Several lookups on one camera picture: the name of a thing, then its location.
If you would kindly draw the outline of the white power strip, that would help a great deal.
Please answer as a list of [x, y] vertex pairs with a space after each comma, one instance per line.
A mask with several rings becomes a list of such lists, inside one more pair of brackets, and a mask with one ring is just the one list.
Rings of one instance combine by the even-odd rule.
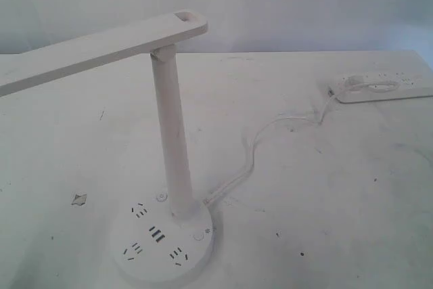
[[432, 76], [385, 71], [341, 76], [329, 84], [329, 93], [343, 104], [431, 97]]

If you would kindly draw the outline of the white desk lamp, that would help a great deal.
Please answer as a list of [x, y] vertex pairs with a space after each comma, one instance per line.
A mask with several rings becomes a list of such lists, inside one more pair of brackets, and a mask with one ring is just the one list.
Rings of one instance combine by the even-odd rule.
[[134, 284], [179, 286], [201, 272], [212, 252], [212, 217], [192, 194], [176, 63], [176, 44], [207, 30], [204, 16], [183, 9], [21, 53], [1, 64], [5, 96], [135, 55], [150, 55], [167, 189], [123, 207], [116, 217], [111, 237], [114, 260]]

